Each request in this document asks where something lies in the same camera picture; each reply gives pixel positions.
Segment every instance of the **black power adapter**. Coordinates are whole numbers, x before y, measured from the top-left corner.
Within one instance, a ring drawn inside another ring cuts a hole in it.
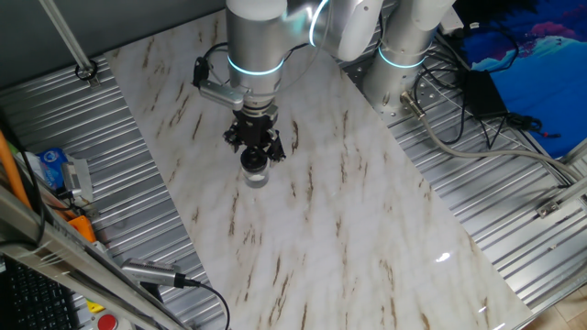
[[[465,79],[467,103],[476,120],[507,116],[504,100],[488,71],[469,71]]]

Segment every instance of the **corrugated metal surface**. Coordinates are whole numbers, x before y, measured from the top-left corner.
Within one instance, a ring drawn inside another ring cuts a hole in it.
[[[350,65],[345,71],[356,82],[370,62]],[[426,60],[426,65],[440,64]],[[418,96],[435,132],[453,139],[460,128],[460,92],[439,89],[423,79]],[[536,209],[562,192],[551,169],[516,156],[455,158],[441,152],[411,114],[381,115],[408,157],[524,303],[533,308],[560,299],[557,292],[567,285],[566,274],[587,260],[587,214],[574,201],[544,219],[538,216]],[[493,138],[500,122],[488,124]],[[534,151],[520,138],[518,132],[504,131],[493,149]],[[470,115],[461,141],[452,147],[486,150],[482,128]]]
[[[385,1],[385,14],[394,3]],[[378,35],[376,30],[366,53],[372,52]],[[369,67],[365,58],[340,64],[357,80]],[[207,281],[112,72],[104,58],[96,60],[102,81],[98,89],[89,89],[68,69],[0,92],[0,105],[31,150],[58,146],[88,159],[94,205],[100,210],[94,229],[117,261],[134,257],[176,262],[191,277]],[[454,137],[460,110],[441,94],[457,102],[459,94],[423,83],[422,105],[431,125],[442,138]],[[560,299],[557,286],[564,283],[565,274],[587,260],[587,218],[578,203],[568,203],[545,219],[537,216],[535,210],[560,191],[550,171],[519,157],[456,159],[439,152],[409,114],[382,118],[518,296],[530,306]],[[497,125],[490,123],[490,136]],[[463,139],[454,147],[475,151],[484,143],[479,124],[468,118]],[[494,148],[528,149],[510,131],[496,140]],[[217,299],[207,291],[167,290],[162,296],[186,322],[206,325],[205,329],[221,328],[225,322]],[[81,319],[88,321],[79,296],[76,305]]]
[[[99,210],[92,223],[117,262],[140,258],[176,263],[189,277],[207,282],[105,58],[95,60],[99,88],[90,89],[67,69],[1,92],[0,106],[31,151],[60,147],[88,160]],[[225,322],[219,301],[208,291],[163,289],[161,295],[186,323],[218,329]],[[87,328],[85,301],[74,298]]]
[[[568,162],[573,169],[587,177],[587,138],[569,152],[564,160]]]

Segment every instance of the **metal frame bar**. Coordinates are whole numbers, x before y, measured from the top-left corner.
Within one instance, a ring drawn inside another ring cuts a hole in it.
[[[51,22],[53,22],[53,25],[57,29],[57,32],[59,32],[63,42],[65,42],[65,45],[70,50],[70,53],[77,62],[77,65],[80,67],[80,75],[83,78],[89,77],[94,73],[94,65],[83,52],[82,46],[80,46],[80,44],[77,42],[77,39],[73,35],[70,27],[67,25],[67,22],[65,22],[63,15],[59,11],[59,8],[57,5],[55,5],[55,1],[39,0],[39,2],[43,6],[43,9],[45,9],[45,12],[47,13],[47,16],[49,16]],[[88,82],[92,87],[100,85],[97,76],[90,79]]]
[[[0,187],[0,235],[4,241],[33,241],[39,231],[39,216],[27,209],[12,193]],[[167,308],[137,286],[111,260],[103,258],[93,245],[53,213],[53,225],[46,224],[40,247],[6,245],[7,256],[18,260],[84,297],[116,310],[144,329],[188,329]]]

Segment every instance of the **black keyboard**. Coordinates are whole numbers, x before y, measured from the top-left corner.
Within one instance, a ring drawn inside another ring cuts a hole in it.
[[[5,298],[0,308],[0,329],[70,330],[78,326],[72,292],[54,280],[5,258],[0,273]]]

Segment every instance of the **metal rod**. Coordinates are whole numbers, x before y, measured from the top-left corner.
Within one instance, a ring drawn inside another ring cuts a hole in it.
[[[82,47],[75,39],[75,36],[70,30],[70,27],[65,22],[65,19],[63,19],[59,8],[57,8],[55,5],[55,2],[53,0],[39,0],[39,2],[51,19],[51,22],[53,22],[55,28],[57,28],[57,31],[61,35],[63,42],[65,42],[65,45],[72,53],[73,58],[80,66],[80,69],[89,75],[89,73],[93,71],[94,66],[90,62],[90,59],[88,59],[88,57],[83,53]]]

